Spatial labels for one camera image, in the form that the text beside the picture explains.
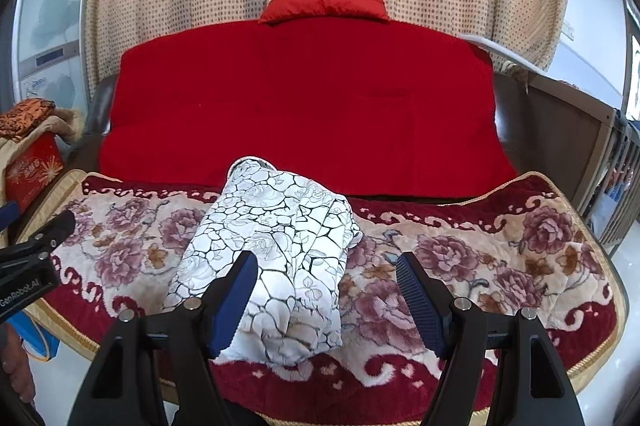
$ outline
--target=human hand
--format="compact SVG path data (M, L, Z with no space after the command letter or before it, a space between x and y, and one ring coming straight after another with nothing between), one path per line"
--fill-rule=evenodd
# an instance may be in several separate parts
M9 324L3 324L6 328L6 346L0 352L2 369L9 376L11 386L20 396L23 402L33 402L36 396L33 376L29 367L29 358L22 348L22 341L15 329Z

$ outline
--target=tiled floor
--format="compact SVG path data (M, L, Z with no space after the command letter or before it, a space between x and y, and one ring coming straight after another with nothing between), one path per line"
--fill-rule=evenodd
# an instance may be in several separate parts
M620 345L609 361L597 373L589 386L580 393L586 426L612 424L616 409L640 384L640 225L634 223L625 242L614 256L614 264L628 291L630 313ZM76 397L76 392L89 362L60 346L58 355L47 363L33 362L36 380L36 406L47 426L64 426ZM175 412L169 405L168 413Z

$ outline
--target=red gift box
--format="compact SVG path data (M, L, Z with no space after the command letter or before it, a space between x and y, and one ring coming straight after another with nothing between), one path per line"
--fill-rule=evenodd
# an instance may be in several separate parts
M16 201L22 213L63 166L54 135L43 133L6 170L6 200Z

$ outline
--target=wall socket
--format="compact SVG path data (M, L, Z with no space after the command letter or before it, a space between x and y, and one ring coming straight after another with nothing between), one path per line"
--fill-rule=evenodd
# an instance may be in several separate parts
M569 40L575 40L575 29L566 20L562 21L562 34L564 34Z

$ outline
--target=white swirl pattern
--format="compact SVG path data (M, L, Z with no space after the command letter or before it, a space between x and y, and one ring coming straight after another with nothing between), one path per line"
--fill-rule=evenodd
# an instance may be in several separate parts
M342 345L338 282L346 250L362 237L345 197L257 158L231 167L187 246L164 308L200 296L241 251L258 281L228 359L292 365Z

